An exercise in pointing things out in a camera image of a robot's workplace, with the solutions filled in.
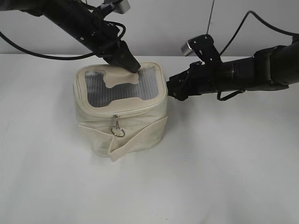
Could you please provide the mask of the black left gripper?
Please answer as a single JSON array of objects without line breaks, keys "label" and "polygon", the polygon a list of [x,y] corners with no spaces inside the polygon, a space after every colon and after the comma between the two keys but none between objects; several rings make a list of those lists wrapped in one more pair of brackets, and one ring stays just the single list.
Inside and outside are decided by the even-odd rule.
[{"label": "black left gripper", "polygon": [[108,64],[137,72],[141,66],[121,40],[124,25],[105,16],[99,9],[75,11],[67,20],[67,33]]}]

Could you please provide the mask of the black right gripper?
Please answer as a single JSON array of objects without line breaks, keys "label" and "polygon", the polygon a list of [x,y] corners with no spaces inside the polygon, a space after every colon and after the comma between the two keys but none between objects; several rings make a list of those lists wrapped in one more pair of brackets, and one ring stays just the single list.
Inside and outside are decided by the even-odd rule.
[{"label": "black right gripper", "polygon": [[216,73],[223,65],[222,62],[191,63],[187,70],[169,78],[167,81],[168,96],[184,101],[190,96],[217,93],[217,100],[223,101],[222,91],[216,84]]}]

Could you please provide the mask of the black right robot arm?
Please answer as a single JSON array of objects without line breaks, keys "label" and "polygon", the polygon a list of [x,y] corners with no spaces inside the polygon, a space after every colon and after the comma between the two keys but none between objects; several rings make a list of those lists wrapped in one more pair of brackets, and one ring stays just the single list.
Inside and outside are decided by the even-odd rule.
[{"label": "black right robot arm", "polygon": [[280,91],[299,82],[298,35],[288,46],[262,49],[252,57],[228,62],[221,60],[210,35],[190,39],[186,48],[200,60],[167,81],[168,95],[179,101],[210,93],[226,101],[246,91]]}]

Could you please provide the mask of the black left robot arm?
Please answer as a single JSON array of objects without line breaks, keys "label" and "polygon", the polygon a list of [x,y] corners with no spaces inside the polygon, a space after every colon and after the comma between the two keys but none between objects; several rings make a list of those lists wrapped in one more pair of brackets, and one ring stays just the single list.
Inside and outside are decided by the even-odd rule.
[{"label": "black left robot arm", "polygon": [[108,64],[132,73],[140,64],[122,40],[126,27],[118,22],[106,21],[112,12],[124,14],[130,9],[126,0],[106,0],[98,7],[81,0],[2,0],[1,11],[21,11],[45,16],[62,30],[84,45],[90,53],[77,57],[57,57],[57,60],[80,60],[91,56],[103,58]]}]

